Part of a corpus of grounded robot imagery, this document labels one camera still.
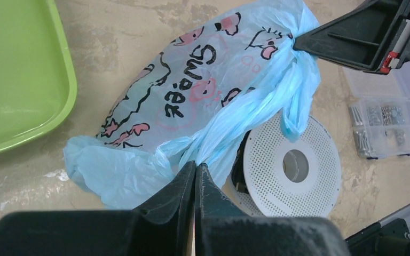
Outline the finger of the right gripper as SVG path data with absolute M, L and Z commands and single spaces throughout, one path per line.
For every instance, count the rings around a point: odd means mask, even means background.
M 386 75 L 410 1 L 364 1 L 353 11 L 296 37 L 294 50 L 366 73 Z

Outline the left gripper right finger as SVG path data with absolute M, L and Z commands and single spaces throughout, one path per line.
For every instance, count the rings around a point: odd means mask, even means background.
M 207 164 L 196 168 L 195 254 L 232 255 L 245 241 L 239 229 L 242 212 L 214 183 Z

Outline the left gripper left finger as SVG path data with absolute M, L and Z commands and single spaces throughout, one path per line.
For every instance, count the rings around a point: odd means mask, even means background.
M 189 255 L 196 163 L 187 162 L 174 179 L 134 209 L 134 255 Z

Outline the blue plastic bag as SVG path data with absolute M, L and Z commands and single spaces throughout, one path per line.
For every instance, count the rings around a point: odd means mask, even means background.
M 222 186 L 245 133 L 275 114 L 297 140 L 321 78 L 316 58 L 293 45 L 318 25 L 303 1 L 256 1 L 174 39 L 95 136 L 67 141 L 69 179 L 110 208 L 134 209 L 189 161 Z

